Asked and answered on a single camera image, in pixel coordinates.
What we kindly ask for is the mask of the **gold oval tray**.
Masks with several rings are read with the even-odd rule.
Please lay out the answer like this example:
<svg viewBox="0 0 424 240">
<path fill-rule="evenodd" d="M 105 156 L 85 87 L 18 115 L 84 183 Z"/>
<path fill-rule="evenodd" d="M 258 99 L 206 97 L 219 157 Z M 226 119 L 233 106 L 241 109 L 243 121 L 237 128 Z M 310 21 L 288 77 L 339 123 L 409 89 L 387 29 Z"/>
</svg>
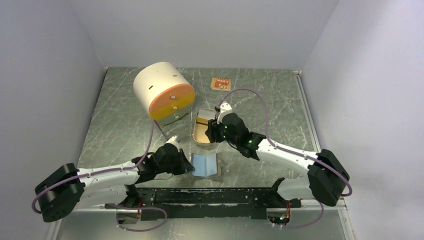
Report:
<svg viewBox="0 0 424 240">
<path fill-rule="evenodd" d="M 196 123 L 196 116 L 195 116 L 193 134 L 192 134 L 194 143 L 198 146 L 209 146 L 211 145 L 211 142 L 206 135 L 208 125 Z"/>
</svg>

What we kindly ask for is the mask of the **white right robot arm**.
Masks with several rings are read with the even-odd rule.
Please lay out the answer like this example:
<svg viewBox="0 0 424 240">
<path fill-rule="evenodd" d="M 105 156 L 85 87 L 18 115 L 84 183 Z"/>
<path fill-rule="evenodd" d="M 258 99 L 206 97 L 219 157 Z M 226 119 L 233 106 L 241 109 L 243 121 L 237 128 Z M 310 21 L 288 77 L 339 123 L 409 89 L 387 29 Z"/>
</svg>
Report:
<svg viewBox="0 0 424 240">
<path fill-rule="evenodd" d="M 293 199 L 315 199 L 334 207 L 348 187 L 350 176 L 332 151 L 305 151 L 270 141 L 266 135 L 248 130 L 236 113 L 227 114 L 222 121 L 208 120 L 205 135 L 211 143 L 227 142 L 246 158 L 281 164 L 302 176 L 275 182 L 276 190 L 269 197 L 275 207 Z"/>
</svg>

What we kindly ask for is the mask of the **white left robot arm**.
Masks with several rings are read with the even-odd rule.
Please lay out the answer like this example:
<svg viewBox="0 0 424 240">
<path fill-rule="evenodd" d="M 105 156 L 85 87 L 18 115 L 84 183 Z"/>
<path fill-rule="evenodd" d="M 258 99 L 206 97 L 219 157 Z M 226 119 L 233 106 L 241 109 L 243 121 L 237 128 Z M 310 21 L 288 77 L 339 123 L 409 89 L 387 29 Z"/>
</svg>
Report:
<svg viewBox="0 0 424 240">
<path fill-rule="evenodd" d="M 194 170 L 183 149 L 171 143 L 114 166 L 76 168 L 66 163 L 35 187 L 31 207 L 45 223 L 94 205 L 132 208 L 139 200 L 136 184 L 152 181 L 162 173 L 177 176 Z"/>
</svg>

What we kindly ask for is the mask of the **cream cylindrical drawer box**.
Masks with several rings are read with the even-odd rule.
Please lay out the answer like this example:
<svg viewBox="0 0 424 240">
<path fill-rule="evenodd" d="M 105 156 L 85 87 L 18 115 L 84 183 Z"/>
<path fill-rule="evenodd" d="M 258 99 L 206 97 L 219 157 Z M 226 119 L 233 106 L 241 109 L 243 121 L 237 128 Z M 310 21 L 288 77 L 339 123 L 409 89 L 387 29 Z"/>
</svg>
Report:
<svg viewBox="0 0 424 240">
<path fill-rule="evenodd" d="M 133 81 L 133 91 L 149 118 L 162 126 L 188 114 L 195 102 L 194 87 L 166 61 L 141 70 Z"/>
</svg>

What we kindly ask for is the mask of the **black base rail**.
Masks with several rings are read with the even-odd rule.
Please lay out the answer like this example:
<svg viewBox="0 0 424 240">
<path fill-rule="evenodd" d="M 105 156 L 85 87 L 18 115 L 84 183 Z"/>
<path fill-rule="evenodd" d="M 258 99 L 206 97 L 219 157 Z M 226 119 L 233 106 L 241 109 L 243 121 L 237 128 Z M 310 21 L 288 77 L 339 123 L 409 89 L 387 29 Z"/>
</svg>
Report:
<svg viewBox="0 0 424 240">
<path fill-rule="evenodd" d="M 158 208 L 170 219 L 237 218 L 267 219 L 270 209 L 300 208 L 300 199 L 281 198 L 271 187 L 141 188 L 131 187 L 122 207 Z"/>
</svg>

